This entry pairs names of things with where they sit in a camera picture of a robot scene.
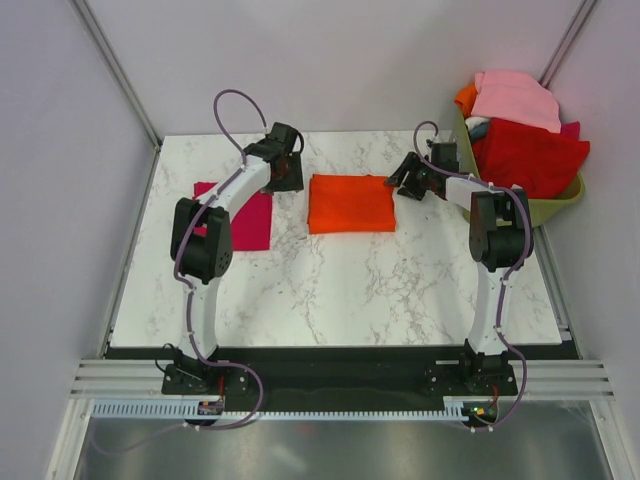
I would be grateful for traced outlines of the teal garment in basket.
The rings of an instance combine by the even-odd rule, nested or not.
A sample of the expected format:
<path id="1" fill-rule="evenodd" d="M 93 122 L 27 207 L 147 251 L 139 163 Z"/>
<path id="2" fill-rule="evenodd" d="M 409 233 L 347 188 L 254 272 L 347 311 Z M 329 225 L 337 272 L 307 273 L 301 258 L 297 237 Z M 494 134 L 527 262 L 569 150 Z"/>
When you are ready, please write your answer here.
<path id="1" fill-rule="evenodd" d="M 470 129 L 468 132 L 470 142 L 475 143 L 476 141 L 483 139 L 488 133 L 489 126 L 489 122 L 484 122 Z"/>

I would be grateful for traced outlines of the left aluminium frame post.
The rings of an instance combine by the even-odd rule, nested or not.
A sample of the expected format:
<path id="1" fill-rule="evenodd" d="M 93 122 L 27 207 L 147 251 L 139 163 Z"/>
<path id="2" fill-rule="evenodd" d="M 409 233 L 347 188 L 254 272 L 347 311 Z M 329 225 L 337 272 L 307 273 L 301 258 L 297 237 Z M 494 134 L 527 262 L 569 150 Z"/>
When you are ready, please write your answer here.
<path id="1" fill-rule="evenodd" d="M 95 12 L 91 8 L 90 3 L 85 0 L 70 0 L 69 4 L 79 17 L 79 20 L 91 38 L 91 41 L 97 49 L 107 70 L 116 82 L 116 85 L 124 96 L 130 110 L 136 117 L 147 140 L 152 145 L 154 151 L 158 153 L 162 147 L 162 139 L 157 129 L 153 126 L 143 103 L 136 93 L 133 84 L 125 72 L 125 69 L 123 68 L 116 51 L 111 45 L 111 42 L 102 28 Z"/>

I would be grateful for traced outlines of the magenta garment in basket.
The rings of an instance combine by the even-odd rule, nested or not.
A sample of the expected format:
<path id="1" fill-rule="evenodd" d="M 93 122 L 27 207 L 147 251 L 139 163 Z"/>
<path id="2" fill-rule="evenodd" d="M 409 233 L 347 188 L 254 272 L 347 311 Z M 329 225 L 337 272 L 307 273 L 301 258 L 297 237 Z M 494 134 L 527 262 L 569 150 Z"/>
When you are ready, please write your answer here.
<path id="1" fill-rule="evenodd" d="M 564 123 L 561 125 L 560 134 L 565 137 L 568 137 L 574 140 L 579 140 L 580 133 L 581 133 L 581 123 L 579 121 Z"/>

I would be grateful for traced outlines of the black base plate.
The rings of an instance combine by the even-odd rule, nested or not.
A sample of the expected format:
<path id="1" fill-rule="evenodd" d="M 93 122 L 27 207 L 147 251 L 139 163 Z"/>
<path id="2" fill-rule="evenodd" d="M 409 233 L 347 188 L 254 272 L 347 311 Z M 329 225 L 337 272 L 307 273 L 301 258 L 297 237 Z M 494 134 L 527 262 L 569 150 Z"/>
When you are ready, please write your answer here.
<path id="1" fill-rule="evenodd" d="M 109 360 L 151 360 L 164 394 L 220 395 L 230 412 L 400 413 L 436 410 L 447 397 L 515 396 L 502 353 L 468 346 L 220 347 L 207 364 L 177 347 L 114 347 Z"/>

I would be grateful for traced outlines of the right aluminium rail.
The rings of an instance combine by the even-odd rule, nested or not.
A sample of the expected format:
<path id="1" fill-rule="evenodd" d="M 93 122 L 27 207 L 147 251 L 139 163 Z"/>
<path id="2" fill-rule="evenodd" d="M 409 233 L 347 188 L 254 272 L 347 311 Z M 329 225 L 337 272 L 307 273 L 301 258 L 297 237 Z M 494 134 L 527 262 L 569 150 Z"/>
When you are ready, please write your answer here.
<path id="1" fill-rule="evenodd" d="M 551 245 L 544 228 L 535 227 L 533 238 L 535 253 L 556 319 L 561 342 L 557 345 L 533 344 L 526 346 L 525 352 L 532 353 L 533 359 L 536 360 L 582 360 L 583 356 L 571 325 L 569 303 L 565 299 L 564 288 L 561 284 Z"/>

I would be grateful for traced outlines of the magenta t shirt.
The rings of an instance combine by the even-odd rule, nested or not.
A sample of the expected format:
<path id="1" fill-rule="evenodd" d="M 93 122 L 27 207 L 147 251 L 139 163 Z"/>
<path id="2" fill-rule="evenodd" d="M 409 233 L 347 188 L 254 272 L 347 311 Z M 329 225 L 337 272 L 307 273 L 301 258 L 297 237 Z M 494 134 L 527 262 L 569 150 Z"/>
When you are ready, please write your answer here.
<path id="1" fill-rule="evenodd" d="M 240 209 L 231 222 L 232 247 L 235 252 L 268 251 L 271 243 L 273 200 L 257 192 Z"/>

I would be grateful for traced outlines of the aluminium frame post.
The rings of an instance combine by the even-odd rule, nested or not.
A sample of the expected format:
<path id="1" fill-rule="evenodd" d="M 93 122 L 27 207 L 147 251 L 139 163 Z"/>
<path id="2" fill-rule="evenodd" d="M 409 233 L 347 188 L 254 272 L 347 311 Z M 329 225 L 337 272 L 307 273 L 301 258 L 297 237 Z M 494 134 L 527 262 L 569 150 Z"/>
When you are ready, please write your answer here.
<path id="1" fill-rule="evenodd" d="M 69 4 L 79 17 L 79 20 L 91 38 L 91 41 L 97 49 L 107 70 L 116 82 L 116 85 L 124 96 L 130 110 L 136 117 L 147 140 L 152 145 L 154 151 L 158 153 L 162 147 L 162 139 L 157 129 L 153 126 L 143 103 L 136 93 L 133 84 L 125 72 L 125 69 L 123 68 L 116 51 L 111 45 L 111 42 L 102 28 L 95 12 L 91 8 L 90 3 L 85 0 L 70 0 Z"/>
<path id="2" fill-rule="evenodd" d="M 599 4 L 599 0 L 582 0 L 579 3 L 538 80 L 542 87 L 551 87 Z"/>

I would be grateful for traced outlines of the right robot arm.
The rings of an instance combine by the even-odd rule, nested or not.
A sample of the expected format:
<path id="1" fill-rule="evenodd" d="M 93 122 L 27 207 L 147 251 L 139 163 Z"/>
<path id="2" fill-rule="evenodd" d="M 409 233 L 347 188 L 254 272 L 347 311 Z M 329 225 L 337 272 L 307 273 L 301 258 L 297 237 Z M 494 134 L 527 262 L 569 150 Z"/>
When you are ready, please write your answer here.
<path id="1" fill-rule="evenodd" d="M 407 153 L 384 184 L 414 200 L 432 192 L 469 212 L 469 251 L 478 271 L 478 288 L 472 326 L 458 363 L 430 368 L 429 383 L 455 394 L 516 395 L 509 363 L 513 347 L 504 330 L 513 285 L 533 252 L 527 195 L 518 187 L 496 187 L 461 173 L 454 143 L 430 146 L 430 155 Z"/>

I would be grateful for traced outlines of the red t shirt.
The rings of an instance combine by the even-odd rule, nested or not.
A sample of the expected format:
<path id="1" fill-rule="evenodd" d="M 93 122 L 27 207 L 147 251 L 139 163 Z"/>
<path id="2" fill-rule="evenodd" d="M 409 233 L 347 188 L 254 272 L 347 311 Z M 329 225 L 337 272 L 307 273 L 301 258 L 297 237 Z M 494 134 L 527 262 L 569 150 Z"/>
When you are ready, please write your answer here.
<path id="1" fill-rule="evenodd" d="M 479 177 L 500 187 L 522 187 L 533 199 L 559 197 L 591 150 L 588 141 L 503 119 L 489 121 L 472 143 Z"/>

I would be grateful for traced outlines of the white garment in basket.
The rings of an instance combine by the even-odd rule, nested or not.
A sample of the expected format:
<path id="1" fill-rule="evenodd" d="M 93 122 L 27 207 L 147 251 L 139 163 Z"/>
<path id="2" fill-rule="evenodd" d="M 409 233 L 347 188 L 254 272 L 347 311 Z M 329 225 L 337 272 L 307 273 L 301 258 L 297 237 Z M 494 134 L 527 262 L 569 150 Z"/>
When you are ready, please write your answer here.
<path id="1" fill-rule="evenodd" d="M 474 128 L 486 124 L 490 121 L 488 117 L 483 116 L 469 116 L 465 119 L 465 126 L 468 131 L 473 130 Z"/>

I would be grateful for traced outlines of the orange t shirt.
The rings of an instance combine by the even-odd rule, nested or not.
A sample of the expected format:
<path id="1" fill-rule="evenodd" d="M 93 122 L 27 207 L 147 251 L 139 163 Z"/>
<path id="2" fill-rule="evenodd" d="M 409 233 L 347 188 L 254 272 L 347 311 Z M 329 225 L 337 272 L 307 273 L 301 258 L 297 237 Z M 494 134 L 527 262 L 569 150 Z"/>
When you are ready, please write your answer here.
<path id="1" fill-rule="evenodd" d="M 314 174 L 309 182 L 310 234 L 391 233 L 393 188 L 384 176 Z"/>

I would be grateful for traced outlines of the olive green laundry basket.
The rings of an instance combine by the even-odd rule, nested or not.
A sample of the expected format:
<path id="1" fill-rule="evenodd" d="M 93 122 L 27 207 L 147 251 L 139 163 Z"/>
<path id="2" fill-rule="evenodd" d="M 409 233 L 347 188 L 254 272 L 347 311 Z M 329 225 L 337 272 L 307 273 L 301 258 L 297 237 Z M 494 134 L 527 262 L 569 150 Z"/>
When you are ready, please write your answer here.
<path id="1" fill-rule="evenodd" d="M 480 175 L 465 119 L 458 107 L 455 107 L 453 111 L 453 128 L 449 135 L 449 140 L 457 144 L 457 156 L 461 170 L 472 173 L 479 178 Z M 581 174 L 577 173 L 567 188 L 562 191 L 558 197 L 553 199 L 530 200 L 529 208 L 533 227 L 543 225 L 562 209 L 577 203 L 583 197 L 584 193 L 584 180 Z"/>

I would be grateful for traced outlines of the orange garment in basket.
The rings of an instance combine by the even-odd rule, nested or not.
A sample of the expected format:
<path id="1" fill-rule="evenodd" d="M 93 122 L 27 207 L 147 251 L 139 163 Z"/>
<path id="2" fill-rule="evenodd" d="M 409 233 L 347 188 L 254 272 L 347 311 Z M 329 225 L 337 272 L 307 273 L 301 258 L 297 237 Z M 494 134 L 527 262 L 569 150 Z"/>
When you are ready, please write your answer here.
<path id="1" fill-rule="evenodd" d="M 476 98 L 477 89 L 474 83 L 463 87 L 455 96 L 454 104 L 458 107 L 464 118 L 471 116 Z"/>

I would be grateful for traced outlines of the pink t shirt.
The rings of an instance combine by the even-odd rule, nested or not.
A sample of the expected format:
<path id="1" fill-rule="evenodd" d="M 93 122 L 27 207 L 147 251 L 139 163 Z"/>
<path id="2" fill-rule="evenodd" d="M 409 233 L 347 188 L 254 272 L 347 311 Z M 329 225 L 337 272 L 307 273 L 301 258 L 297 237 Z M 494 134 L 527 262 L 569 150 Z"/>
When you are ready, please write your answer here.
<path id="1" fill-rule="evenodd" d="M 474 75 L 477 91 L 471 114 L 561 130 L 560 107 L 554 95 L 531 75 L 511 70 L 487 70 Z"/>

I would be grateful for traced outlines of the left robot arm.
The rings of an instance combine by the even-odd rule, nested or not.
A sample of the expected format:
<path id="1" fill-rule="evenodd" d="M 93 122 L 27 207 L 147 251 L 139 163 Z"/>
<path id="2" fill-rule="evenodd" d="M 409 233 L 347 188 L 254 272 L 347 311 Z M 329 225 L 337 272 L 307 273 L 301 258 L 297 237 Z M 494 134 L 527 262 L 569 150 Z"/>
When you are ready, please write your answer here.
<path id="1" fill-rule="evenodd" d="M 173 276 L 183 285 L 185 327 L 180 349 L 196 358 L 185 382 L 208 393 L 219 382 L 219 369 L 209 363 L 219 343 L 216 303 L 222 277 L 233 259 L 232 221 L 258 192 L 299 192 L 304 189 L 302 134 L 276 122 L 259 141 L 242 149 L 241 163 L 210 192 L 182 198 L 174 209 L 170 257 Z"/>

